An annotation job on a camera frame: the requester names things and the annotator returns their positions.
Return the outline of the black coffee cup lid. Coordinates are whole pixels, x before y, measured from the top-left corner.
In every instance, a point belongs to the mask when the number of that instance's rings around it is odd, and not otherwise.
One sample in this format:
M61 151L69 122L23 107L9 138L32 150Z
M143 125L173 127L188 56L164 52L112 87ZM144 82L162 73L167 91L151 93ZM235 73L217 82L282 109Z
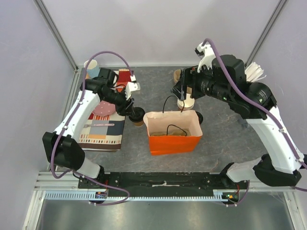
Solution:
M132 114L129 116L131 122L138 123L143 121L145 111L141 107L134 107Z

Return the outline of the orange paper bag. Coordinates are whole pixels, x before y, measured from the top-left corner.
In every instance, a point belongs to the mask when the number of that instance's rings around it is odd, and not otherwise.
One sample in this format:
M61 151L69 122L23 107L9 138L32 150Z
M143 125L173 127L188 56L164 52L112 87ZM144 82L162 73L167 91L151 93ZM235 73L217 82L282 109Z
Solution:
M147 128L149 150L153 156L192 152L203 132L194 110L148 112L143 117ZM150 136L153 132L185 129L190 136Z

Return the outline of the brown cardboard cup carrier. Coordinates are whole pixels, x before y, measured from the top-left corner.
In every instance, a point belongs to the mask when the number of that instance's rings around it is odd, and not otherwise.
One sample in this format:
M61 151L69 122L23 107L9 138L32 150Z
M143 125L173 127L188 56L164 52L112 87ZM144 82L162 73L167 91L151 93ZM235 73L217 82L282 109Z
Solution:
M188 130L181 130L181 129L178 129L178 130L169 130L168 132L153 132L150 134L150 136L157 136L157 137L160 137L160 136L184 136L184 137L188 137L190 136L190 132Z

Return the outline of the brown paper coffee cup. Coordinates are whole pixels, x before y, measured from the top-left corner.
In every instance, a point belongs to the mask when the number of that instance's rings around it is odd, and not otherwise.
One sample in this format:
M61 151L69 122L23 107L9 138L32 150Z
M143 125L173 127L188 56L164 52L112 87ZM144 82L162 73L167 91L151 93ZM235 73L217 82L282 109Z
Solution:
M144 124L143 120L133 121L135 127L141 127Z

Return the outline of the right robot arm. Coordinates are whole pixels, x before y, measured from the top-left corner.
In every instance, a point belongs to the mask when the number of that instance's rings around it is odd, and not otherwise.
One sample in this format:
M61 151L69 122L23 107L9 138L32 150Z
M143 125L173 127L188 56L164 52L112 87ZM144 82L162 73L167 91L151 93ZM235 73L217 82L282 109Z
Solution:
M227 103L256 131L267 150L256 160L228 164L220 176L222 187L229 189L243 180L271 187L297 186L307 157L288 136L270 88L247 81L242 60L233 55L207 57L204 64L177 70L174 80L171 91L179 100L189 93L194 99L210 96Z

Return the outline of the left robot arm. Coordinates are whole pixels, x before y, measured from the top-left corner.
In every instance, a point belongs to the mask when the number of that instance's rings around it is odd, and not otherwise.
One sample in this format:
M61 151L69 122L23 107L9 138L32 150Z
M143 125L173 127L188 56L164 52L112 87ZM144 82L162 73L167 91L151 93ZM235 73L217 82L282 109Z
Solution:
M104 169L86 158L78 139L90 114L101 101L114 104L119 115L134 114L132 93L140 90L140 85L130 72L127 84L118 91L118 79L116 72L106 68L101 68L97 77L84 78L78 97L64 120L53 132L46 132L42 137L51 167L63 167L89 177L88 182L94 188L104 186Z

